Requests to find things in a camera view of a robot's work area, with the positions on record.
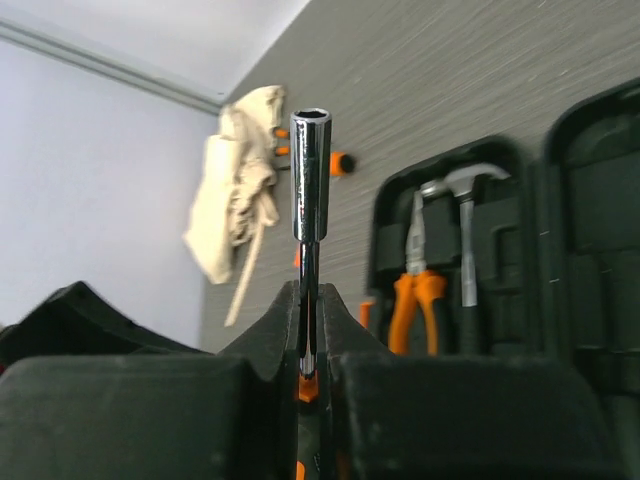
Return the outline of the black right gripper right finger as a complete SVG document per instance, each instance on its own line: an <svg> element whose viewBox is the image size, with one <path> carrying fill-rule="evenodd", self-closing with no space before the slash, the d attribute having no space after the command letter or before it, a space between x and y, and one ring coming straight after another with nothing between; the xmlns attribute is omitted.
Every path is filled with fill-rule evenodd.
<svg viewBox="0 0 640 480"><path fill-rule="evenodd" d="M320 472L329 479L621 479L595 395L544 357L392 354L325 285Z"/></svg>

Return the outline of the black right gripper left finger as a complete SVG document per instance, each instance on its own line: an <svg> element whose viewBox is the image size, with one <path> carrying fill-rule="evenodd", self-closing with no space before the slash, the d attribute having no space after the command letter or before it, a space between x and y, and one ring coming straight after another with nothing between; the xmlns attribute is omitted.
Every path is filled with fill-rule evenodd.
<svg viewBox="0 0 640 480"><path fill-rule="evenodd" d="M5 479L292 479L298 287L216 354L1 366Z"/></svg>

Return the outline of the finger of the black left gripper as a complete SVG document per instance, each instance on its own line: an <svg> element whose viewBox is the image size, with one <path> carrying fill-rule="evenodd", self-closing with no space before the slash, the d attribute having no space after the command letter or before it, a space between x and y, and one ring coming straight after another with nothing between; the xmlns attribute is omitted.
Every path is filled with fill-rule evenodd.
<svg viewBox="0 0 640 480"><path fill-rule="evenodd" d="M77 281L55 290L1 331L1 366L40 357L203 355L131 320Z"/></svg>

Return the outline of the orange black needle nose pliers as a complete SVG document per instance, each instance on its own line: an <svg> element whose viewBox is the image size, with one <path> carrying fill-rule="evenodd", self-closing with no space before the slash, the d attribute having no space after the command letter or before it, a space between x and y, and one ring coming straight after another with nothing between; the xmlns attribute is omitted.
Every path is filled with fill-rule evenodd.
<svg viewBox="0 0 640 480"><path fill-rule="evenodd" d="M394 282L395 302L388 330L387 345L398 355L409 353L409 333L416 309L420 308L426 332L426 353L442 353L446 332L444 296L447 280L428 268L424 256L425 225L422 215L423 195L420 189L413 193L411 222L405 244L406 270Z"/></svg>

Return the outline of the black plastic tool case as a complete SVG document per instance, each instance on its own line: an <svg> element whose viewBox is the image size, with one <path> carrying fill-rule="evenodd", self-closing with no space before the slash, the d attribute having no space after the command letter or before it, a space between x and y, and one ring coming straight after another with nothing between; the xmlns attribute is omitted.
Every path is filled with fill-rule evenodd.
<svg viewBox="0 0 640 480"><path fill-rule="evenodd" d="M478 313L492 356L546 354L590 384L631 478L639 475L639 83L565 111L541 157L489 136L388 177L373 208L360 318L388 338L418 187L489 163L508 174L474 183Z"/></svg>

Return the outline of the black handle claw hammer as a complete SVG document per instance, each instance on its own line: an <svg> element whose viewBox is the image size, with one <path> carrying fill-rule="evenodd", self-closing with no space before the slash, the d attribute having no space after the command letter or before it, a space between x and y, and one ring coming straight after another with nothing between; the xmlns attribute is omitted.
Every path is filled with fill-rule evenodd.
<svg viewBox="0 0 640 480"><path fill-rule="evenodd" d="M474 214L474 182L477 177L488 176L505 180L510 174L490 163L478 163L450 172L443 180L459 203L461 240L461 306L459 325L460 351L464 355L477 355L482 350L482 334L478 313L478 295L475 258L472 245Z"/></svg>

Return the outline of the black orange grip screwdriver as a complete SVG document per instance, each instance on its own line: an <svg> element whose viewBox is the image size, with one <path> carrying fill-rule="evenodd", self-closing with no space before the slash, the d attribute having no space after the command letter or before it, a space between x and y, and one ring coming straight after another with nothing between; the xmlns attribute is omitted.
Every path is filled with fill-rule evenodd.
<svg viewBox="0 0 640 480"><path fill-rule="evenodd" d="M319 380L317 367L317 303L319 250L326 236L331 114L321 108L305 108L290 117L292 228L299 244L299 421L300 479L318 477Z"/></svg>

